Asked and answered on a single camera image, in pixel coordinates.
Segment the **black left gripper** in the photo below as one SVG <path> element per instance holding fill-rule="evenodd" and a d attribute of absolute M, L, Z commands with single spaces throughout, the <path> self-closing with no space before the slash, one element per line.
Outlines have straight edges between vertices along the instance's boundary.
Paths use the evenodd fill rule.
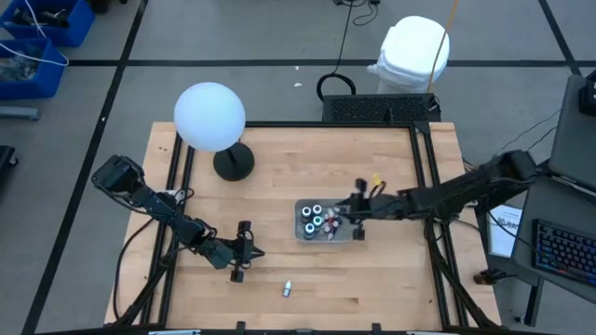
<path fill-rule="evenodd" d="M 205 257 L 215 269 L 224 269 L 232 265 L 230 280 L 234 283 L 242 283 L 244 273 L 241 271 L 246 264 L 252 260 L 264 256 L 264 251 L 251 248 L 251 222 L 240 221 L 237 227 L 237 237 L 233 240 L 217 237 L 217 230 L 209 225 L 204 226 L 208 233 L 206 238 Z"/>

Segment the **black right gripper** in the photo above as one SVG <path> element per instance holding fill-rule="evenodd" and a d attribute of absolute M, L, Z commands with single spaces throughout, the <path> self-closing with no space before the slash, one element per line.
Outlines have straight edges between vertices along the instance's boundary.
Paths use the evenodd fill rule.
<path fill-rule="evenodd" d="M 384 194 L 386 188 L 385 181 L 377 182 L 366 196 L 368 182 L 362 178 L 355 180 L 357 191 L 352 197 L 341 200 L 336 206 L 347 206 L 342 209 L 342 216 L 352 219 L 356 228 L 352 232 L 354 240 L 364 240 L 365 230 L 363 222 L 368 219 L 388 220 L 394 217 L 396 209 L 400 206 L 400 201 L 396 195 Z"/>

